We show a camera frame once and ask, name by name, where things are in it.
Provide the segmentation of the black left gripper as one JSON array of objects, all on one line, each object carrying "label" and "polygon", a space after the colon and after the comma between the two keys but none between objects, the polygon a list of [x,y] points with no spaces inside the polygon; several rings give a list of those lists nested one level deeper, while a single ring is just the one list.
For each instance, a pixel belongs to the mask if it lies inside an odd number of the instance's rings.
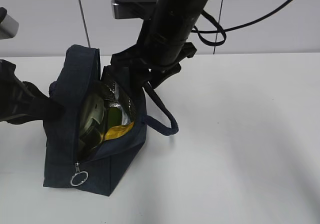
[{"label": "black left gripper", "polygon": [[15,75],[16,65],[0,61],[0,121],[22,125],[36,120],[54,121],[64,107],[44,95],[33,83],[23,83]]}]

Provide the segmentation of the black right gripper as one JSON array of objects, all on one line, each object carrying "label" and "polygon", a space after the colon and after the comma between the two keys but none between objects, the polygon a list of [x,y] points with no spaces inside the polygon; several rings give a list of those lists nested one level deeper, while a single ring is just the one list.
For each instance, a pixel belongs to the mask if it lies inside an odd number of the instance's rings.
[{"label": "black right gripper", "polygon": [[143,57],[139,45],[134,44],[124,51],[114,53],[111,56],[111,65],[103,67],[101,81],[106,84],[109,79],[113,80],[119,84],[127,94],[131,94],[130,73],[128,68],[133,68],[144,70],[150,85],[155,89],[166,79],[178,74],[182,70],[180,62],[185,58],[192,58],[196,51],[196,47],[191,42],[186,42],[172,64],[157,65],[155,61]]}]

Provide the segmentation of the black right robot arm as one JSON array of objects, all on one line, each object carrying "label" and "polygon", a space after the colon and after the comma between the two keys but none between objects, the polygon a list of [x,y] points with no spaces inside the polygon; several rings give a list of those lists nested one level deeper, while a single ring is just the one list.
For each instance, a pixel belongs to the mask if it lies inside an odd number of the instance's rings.
[{"label": "black right robot arm", "polygon": [[[207,46],[217,47],[225,43],[226,30],[204,8],[209,0],[113,0],[115,19],[142,19],[143,24],[135,45],[111,56],[114,68],[130,68],[141,83],[149,82],[157,88],[182,69],[180,62],[192,58],[196,48],[187,39],[196,33]],[[205,17],[221,41],[209,41],[203,31],[195,26],[199,16]]]}]

